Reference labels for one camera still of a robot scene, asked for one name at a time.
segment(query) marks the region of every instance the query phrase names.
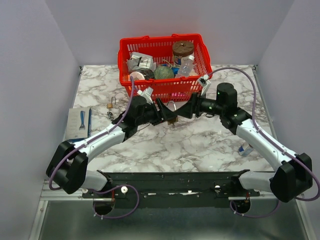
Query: red basket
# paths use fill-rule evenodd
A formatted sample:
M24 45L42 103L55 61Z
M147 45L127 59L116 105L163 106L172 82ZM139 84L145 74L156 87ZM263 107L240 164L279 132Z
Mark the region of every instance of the red basket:
M208 50L200 34L172 34L172 36L162 37L133 37L120 40L120 50L118 53L118 68L120 84L125 87L127 93L131 94L131 81L127 60L132 52L139 52L153 56L153 61L165 64L174 62L172 45L178 41L190 41L194 44L194 70L199 76L211 73L210 57ZM175 102L187 101L191 94L199 92L202 88L197 82L199 76L189 76L171 79L150 79L136 80L134 85L139 90L148 87L153 88L152 100L160 98L164 103L171 100Z

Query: blue object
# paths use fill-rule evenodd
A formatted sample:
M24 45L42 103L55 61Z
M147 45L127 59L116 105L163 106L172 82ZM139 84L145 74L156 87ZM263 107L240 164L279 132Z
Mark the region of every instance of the blue object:
M172 68L172 71L173 71L174 75L177 75L177 74L178 74L178 71L179 71L179 68L173 67L173 68Z
M85 129L85 111L80 112L80 118L81 118L81 129Z
M88 136L88 138L89 137L91 137L91 113L92 113L92 111L91 111L91 108L89 109L89 119L88 119L88 127L87 127L87 130L88 130L88 134L87 134L87 136ZM80 112L80 117L81 117L81 123L83 122L84 123L84 121L85 121L85 119L84 119L84 116L83 116L83 120L82 120L82 114L81 114L81 112ZM77 139L69 139L68 140L68 142L70 142L70 143L76 143L76 142L79 142L79 141L82 141L82 140L84 140L84 139L86 139L87 137L85 137L85 138L77 138Z
M245 142L244 144L242 144L239 149L238 149L238 153L240 156L242 157L246 157L248 156L252 151L254 150L254 148L249 145L247 142Z

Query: marble tabletop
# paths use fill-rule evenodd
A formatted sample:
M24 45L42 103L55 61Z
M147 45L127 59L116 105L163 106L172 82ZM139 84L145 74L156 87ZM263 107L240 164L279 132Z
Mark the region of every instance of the marble tabletop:
M225 67L213 65L212 69ZM236 66L252 79L254 74L250 66ZM240 72L223 70L217 72L212 80L207 98L215 99L219 83L229 82L238 92L238 106L249 113L252 111L253 90L249 80ZM74 108L91 107L91 135L107 127L107 104L111 97L116 97L116 104L111 112L116 116L122 113L128 104L128 94L119 83L117 65L84 66L76 93ZM260 126L270 133L269 122L263 102L258 93L256 119ZM89 170L106 172L222 172L271 171L269 163L256 151L242 157L238 148L243 140L233 135L220 123L218 116L186 119L172 126L167 123L157 126L145 125L138 132L123 142L103 152L88 165Z

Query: purple cable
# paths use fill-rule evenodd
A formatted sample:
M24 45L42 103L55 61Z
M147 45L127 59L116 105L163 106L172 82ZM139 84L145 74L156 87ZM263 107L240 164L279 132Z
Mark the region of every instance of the purple cable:
M256 91L256 87L255 87L255 83L252 80L252 78L243 70L236 68L236 67L232 67L232 66L227 66L227 67L222 67L219 69L214 70L213 72L209 73L208 75L212 75L218 71L221 70L236 70L239 71L241 73L243 73L251 82L252 87L253 87L253 106L252 106L252 123L255 127L255 129L259 130L259 127L257 125L256 122L256 114L255 114L255 109L256 109L256 100L257 100L257 91ZM295 156L292 156L291 154L287 153L284 151L284 149L282 149L282 147L280 147L279 145L277 145L272 139L270 139L266 134L264 134L262 131L259 131L259 133L269 142L271 143L275 148L277 148L279 151L283 152L287 157L293 159L295 162L297 162L301 167L303 167L308 174L310 174L312 176L312 178L314 179L317 187L318 187L318 192L317 194L312 197L312 198L301 198L301 197L296 197L295 199L300 200L300 201L305 201L305 202L311 202L314 200L317 200L320 197L320 181L318 180L318 178L316 177L316 175L308 168L306 167L300 160L298 160Z
M137 207L139 205L140 198L139 198L138 190L134 186L131 186L131 185L128 185L128 184L124 184L124 185L120 185L120 186L116 186L114 188L111 188L110 190L107 190L107 191L99 192L99 191L93 190L93 192L96 193L96 194L107 194L107 193L110 193L113 190L116 190L116 189L122 188L122 187L129 187L129 188L132 188L135 191L137 199L136 199L136 204L135 204L134 208L130 212L128 212L128 213L126 213L124 215L121 215L121 216L105 216L105 215L99 215L99 214L96 213L96 204L94 203L92 208L93 208L95 216L98 216L98 217L104 218L104 219L122 219L122 218L125 218L125 217L129 216L130 214L132 214L137 209Z
M101 138L102 136L105 136L105 135L111 133L116 127L118 127L118 126L120 125L120 123L121 123L121 122L123 121L123 119L126 117L128 111L129 111L129 107L130 107L131 102L132 102L132 98L134 97L134 90L135 90L135 80L134 80L134 78L133 78L132 76L130 77L130 80L131 80L131 82L132 82L132 85L131 85L131 95L130 95L129 102L128 102L128 105L127 105L127 107L126 107L126 110L124 111L121 119L120 119L109 131L103 132L103 133L101 133L101 134L93 137L92 139L88 140L88 141L87 141L87 144L90 144L90 143L92 143L93 141ZM61 189L61 187L53 187L53 186L52 186L52 183L53 183L53 181L54 181L54 177L55 177L57 171L58 171L59 168L62 166L62 164L64 164L64 162L65 162L72 154L74 154L75 152L77 152L78 150L82 149L82 148L85 147L85 146L86 146L86 144L82 144L82 145L78 146L77 148L75 148L74 150L72 150L71 152L69 152L69 153L58 163L58 165L54 168L54 170L53 170L53 172L52 172L52 174L51 174L51 176L50 176L50 179L49 179L49 188L50 188L51 190L54 191L54 190L59 190L59 189Z
M281 202L278 201L275 209L273 209L271 212L265 214L265 215L259 215L259 216L253 216L253 215L244 215L242 213L239 213L238 210L237 210L237 205L234 201L230 201L230 209L232 210L232 212L238 216L242 216L242 217L245 217L245 218L250 218L250 219L262 219L262 218L266 218L266 217L269 217L271 216L272 214L274 214L280 207L280 204Z

